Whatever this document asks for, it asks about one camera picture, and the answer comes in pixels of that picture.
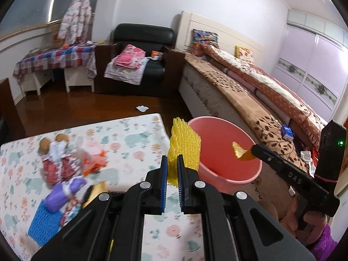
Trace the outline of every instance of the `wooden floor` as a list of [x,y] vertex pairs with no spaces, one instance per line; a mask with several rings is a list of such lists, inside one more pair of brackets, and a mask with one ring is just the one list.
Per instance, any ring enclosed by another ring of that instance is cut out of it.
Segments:
[[[141,105],[149,109],[142,113],[135,108]],[[152,113],[161,114],[170,135],[175,117],[185,121],[192,118],[180,96],[167,99],[104,95],[92,93],[90,87],[73,87],[67,93],[64,81],[48,82],[40,96],[28,92],[16,107],[27,136]]]

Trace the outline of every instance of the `pink towel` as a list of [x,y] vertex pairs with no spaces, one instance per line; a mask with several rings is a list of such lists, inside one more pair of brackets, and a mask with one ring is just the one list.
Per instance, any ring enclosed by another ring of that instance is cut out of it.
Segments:
[[140,67],[140,61],[144,57],[145,51],[128,44],[121,54],[114,58],[114,66],[127,69],[138,69]]

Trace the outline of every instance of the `hanging pink jacket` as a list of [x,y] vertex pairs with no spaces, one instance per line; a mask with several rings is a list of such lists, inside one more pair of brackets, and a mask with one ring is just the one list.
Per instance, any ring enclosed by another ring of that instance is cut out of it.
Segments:
[[89,0],[72,0],[60,25],[58,39],[65,39],[68,44],[76,43],[78,38],[86,41],[91,16]]

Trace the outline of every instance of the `plaid tablecloth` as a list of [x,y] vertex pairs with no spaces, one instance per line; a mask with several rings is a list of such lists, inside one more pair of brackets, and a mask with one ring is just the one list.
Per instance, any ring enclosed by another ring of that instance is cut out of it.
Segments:
[[13,72],[13,76],[20,83],[27,73],[42,71],[45,69],[65,69],[86,66],[88,78],[96,76],[95,71],[95,45],[72,46],[69,49],[54,49],[19,61]]

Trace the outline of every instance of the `white headboard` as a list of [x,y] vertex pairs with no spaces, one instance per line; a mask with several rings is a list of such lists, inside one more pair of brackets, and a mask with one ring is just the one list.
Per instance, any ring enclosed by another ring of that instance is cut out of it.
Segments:
[[235,46],[243,46],[253,50],[255,65],[262,65],[264,47],[259,43],[222,23],[185,11],[182,11],[181,14],[179,32],[175,44],[176,48],[184,51],[192,50],[192,29],[217,33],[220,49],[231,55],[234,55]]

